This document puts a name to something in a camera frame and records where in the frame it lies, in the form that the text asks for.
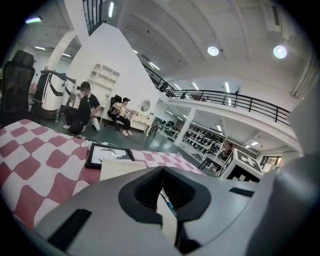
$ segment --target picture frame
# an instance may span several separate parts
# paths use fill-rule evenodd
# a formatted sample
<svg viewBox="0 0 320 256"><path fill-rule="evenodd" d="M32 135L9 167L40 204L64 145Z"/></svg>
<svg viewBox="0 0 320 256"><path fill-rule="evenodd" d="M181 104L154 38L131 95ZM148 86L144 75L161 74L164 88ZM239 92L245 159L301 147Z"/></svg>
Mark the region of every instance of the picture frame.
<svg viewBox="0 0 320 256"><path fill-rule="evenodd" d="M129 148L92 143L85 167L90 169L101 169L103 159L105 158L135 161Z"/></svg>

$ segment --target shelving unit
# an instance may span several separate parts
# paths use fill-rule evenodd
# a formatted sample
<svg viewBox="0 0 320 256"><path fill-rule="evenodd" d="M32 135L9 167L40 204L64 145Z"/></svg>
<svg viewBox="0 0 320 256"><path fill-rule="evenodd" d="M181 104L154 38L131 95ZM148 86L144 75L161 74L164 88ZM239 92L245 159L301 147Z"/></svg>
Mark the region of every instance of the shelving unit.
<svg viewBox="0 0 320 256"><path fill-rule="evenodd" d="M107 118L107 111L109 109L106 110L106 106L119 76L119 72L108 66L97 63L87 78L87 81L91 85L91 92L98 98L98 101L102 107L102 110L96 114L97 117L101 118L100 124L102 119Z"/></svg>

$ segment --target white wall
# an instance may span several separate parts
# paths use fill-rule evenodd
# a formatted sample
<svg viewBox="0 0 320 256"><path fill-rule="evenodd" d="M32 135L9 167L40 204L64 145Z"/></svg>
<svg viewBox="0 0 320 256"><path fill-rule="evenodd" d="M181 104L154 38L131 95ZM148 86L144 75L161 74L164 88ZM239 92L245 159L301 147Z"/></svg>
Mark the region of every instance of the white wall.
<svg viewBox="0 0 320 256"><path fill-rule="evenodd" d="M154 116L166 122L168 121L176 122L177 118L172 114L169 114L168 112L166 112L167 109L168 109L168 104L166 104L165 102L159 99L155 105Z"/></svg>
<svg viewBox="0 0 320 256"><path fill-rule="evenodd" d="M292 97L290 94L298 83L296 77L278 69L248 61L215 61L209 59L176 70L164 77L164 80L173 85L179 80L192 82L197 78L209 77L241 80L242 95L275 104L288 111L293 110L300 102L299 99Z"/></svg>
<svg viewBox="0 0 320 256"><path fill-rule="evenodd" d="M120 73L111 96L117 94L130 98L128 107L135 111L140 111L139 105L148 99L151 104L149 112L154 113L159 99L157 89L121 31L105 23L83 43L67 75L77 83L87 81L96 64Z"/></svg>

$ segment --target paper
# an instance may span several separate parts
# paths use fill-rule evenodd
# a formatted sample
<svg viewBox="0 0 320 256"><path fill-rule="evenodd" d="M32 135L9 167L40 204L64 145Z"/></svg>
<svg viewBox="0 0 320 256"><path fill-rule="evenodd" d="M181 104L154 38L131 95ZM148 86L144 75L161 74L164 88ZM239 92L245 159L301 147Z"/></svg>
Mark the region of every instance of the paper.
<svg viewBox="0 0 320 256"><path fill-rule="evenodd" d="M146 168L144 162L104 158L101 166L100 181L132 173Z"/></svg>

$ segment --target round mirror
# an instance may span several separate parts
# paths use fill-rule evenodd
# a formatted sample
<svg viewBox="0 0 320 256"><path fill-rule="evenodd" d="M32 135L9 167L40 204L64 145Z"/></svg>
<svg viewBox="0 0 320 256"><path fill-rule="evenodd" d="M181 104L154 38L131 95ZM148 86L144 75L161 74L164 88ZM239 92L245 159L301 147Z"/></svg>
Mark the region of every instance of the round mirror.
<svg viewBox="0 0 320 256"><path fill-rule="evenodd" d="M149 109L150 109L150 100L148 99L145 99L142 103L141 103L141 106L140 106L140 109L143 113L147 112Z"/></svg>

